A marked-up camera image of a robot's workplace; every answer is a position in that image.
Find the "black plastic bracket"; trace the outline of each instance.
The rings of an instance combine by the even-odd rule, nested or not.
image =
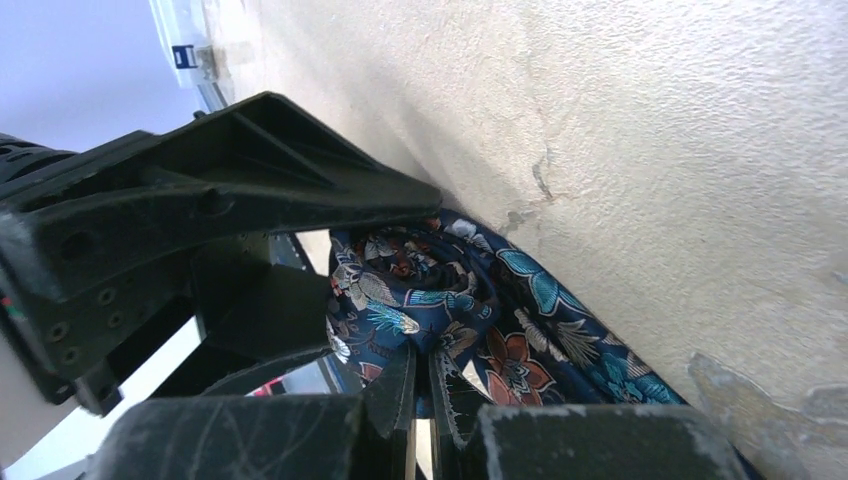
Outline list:
[[[326,279],[271,268],[270,235],[415,220],[441,202],[437,189],[381,165],[273,93],[166,135],[135,132],[78,155],[7,136],[0,144],[0,291],[21,314],[4,328],[22,358],[96,413],[120,400],[118,385],[192,315],[205,343],[198,357],[244,360],[225,370],[269,361],[270,351],[222,345],[216,330],[269,321],[244,306],[257,288],[298,304],[329,289]],[[309,318],[294,304],[263,307],[320,325],[323,335],[317,303]],[[233,323],[237,310],[243,317]],[[275,354],[323,353],[307,337]]]

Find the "blue floral scarf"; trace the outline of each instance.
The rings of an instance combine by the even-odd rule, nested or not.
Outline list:
[[[330,238],[327,331],[365,383],[411,341],[472,362],[499,405],[684,403],[533,258],[456,212]]]

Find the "black plastic part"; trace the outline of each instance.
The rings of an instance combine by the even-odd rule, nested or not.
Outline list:
[[[444,480],[460,480],[464,449],[474,431],[477,412],[491,402],[465,379],[447,354],[433,353],[429,366],[433,474]]]
[[[118,385],[192,314],[209,340],[198,356],[233,357],[212,384],[244,367],[236,357],[287,369],[326,353],[311,336],[279,345],[274,358],[247,352],[246,337],[240,345],[234,336],[226,345],[216,338],[236,305],[256,300],[252,292],[268,281],[274,295],[284,291],[293,302],[274,312],[320,326],[326,347],[317,303],[327,280],[273,283],[272,235],[417,220],[435,215],[441,201],[437,189],[380,165],[272,93],[166,135],[135,132],[78,155],[0,142],[3,159],[14,159],[0,184],[0,291],[22,312],[24,320],[10,324],[20,356],[75,385],[78,400],[101,414],[120,399]],[[249,328],[252,318],[239,321],[260,332]],[[57,328],[66,328],[61,339],[51,336]],[[180,393],[170,385],[163,391]]]
[[[484,406],[465,479],[742,480],[733,447],[691,407]]]
[[[148,401],[112,428],[87,480],[386,478],[353,396]]]
[[[403,480],[414,474],[416,355],[415,349],[404,343],[380,375],[362,390],[371,424],[385,440],[383,457],[391,473],[383,478]]]

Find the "printed flower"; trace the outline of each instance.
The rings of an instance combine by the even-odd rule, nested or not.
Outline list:
[[[521,328],[524,329],[527,342],[531,347],[542,353],[550,353],[557,362],[568,362],[568,358],[563,355],[559,348],[551,344],[548,336],[542,332],[535,322],[530,320],[530,317],[527,316],[527,312],[523,308],[516,308],[513,314],[518,319]]]
[[[389,308],[387,305],[368,300],[368,321],[377,326],[377,331],[389,330],[395,334],[412,335],[421,331],[421,326],[409,315]]]
[[[330,340],[330,345],[333,347],[333,352],[339,358],[339,361],[347,363],[350,359],[350,347],[335,334],[329,318],[327,319],[327,338]]]
[[[484,237],[482,233],[477,233],[477,225],[474,225],[468,220],[463,220],[461,218],[456,220],[445,227],[445,233],[459,237],[481,250],[494,253],[494,250],[492,250],[492,246],[489,245],[489,241],[486,240],[486,237]]]
[[[365,260],[375,260],[380,257],[391,257],[397,253],[383,237],[371,237],[365,242]]]
[[[472,328],[463,327],[459,322],[448,325],[441,337],[442,348],[448,352],[451,358],[456,358],[474,345],[475,340],[477,340],[477,332]]]
[[[626,360],[605,353],[601,356],[601,364],[603,370],[592,368],[592,380],[612,395],[616,403],[646,403],[636,381],[628,378]]]
[[[362,373],[360,375],[367,382],[373,382],[383,372],[383,367],[374,365],[373,363],[362,362],[360,363],[360,367],[362,367]]]
[[[489,394],[498,405],[541,405],[540,391],[554,383],[550,374],[530,358],[524,334],[511,333],[506,338],[497,328],[489,329],[486,337],[492,370],[486,373]]]
[[[439,218],[428,218],[427,220],[424,220],[424,223],[433,230],[438,230],[442,226],[442,220]]]

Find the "transparent plastic piece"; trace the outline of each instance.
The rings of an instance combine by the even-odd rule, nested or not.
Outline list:
[[[159,42],[182,88],[217,80],[201,0],[150,0]]]

